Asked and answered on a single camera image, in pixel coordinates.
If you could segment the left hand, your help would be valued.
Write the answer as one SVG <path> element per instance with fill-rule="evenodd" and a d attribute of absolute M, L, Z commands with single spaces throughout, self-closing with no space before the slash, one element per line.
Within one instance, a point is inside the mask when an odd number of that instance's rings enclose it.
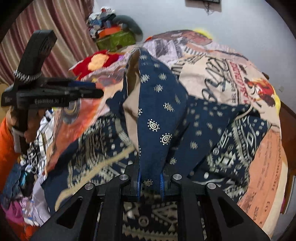
<path fill-rule="evenodd" d="M 27 118 L 28 127 L 27 130 L 24 132 L 24 137 L 28 144 L 35 140 L 37 136 L 37 130 L 40 128 L 40 122 L 44 114 L 44 109 L 38 109 L 36 113 L 33 113 L 31 116 Z M 16 111 L 14 107 L 11 106 L 6 112 L 6 127 L 10 132 L 12 132 L 12 127 L 17 126 L 18 124 L 19 120 Z"/>

